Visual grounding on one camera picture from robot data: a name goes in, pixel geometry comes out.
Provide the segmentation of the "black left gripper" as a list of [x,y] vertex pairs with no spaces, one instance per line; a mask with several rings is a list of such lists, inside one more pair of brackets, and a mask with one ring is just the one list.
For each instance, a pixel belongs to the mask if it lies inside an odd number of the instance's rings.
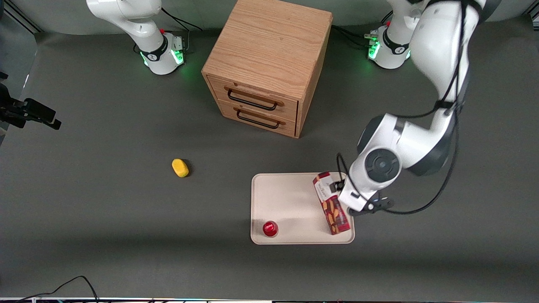
[[[340,194],[344,188],[345,180],[335,181],[330,184],[330,190],[332,193]],[[364,207],[360,210],[354,210],[349,207],[349,215],[357,217],[358,215],[374,214],[377,211],[386,211],[393,206],[393,201],[388,197],[384,197],[381,191],[377,191],[373,194]]]

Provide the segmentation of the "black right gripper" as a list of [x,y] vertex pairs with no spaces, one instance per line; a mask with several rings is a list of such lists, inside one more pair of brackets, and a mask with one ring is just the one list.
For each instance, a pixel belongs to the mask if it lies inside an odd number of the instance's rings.
[[55,118],[56,111],[40,102],[26,98],[24,101],[12,98],[8,88],[2,81],[8,78],[5,73],[1,74],[0,84],[0,120],[17,128],[24,128],[27,121],[34,121],[59,130],[61,121]]

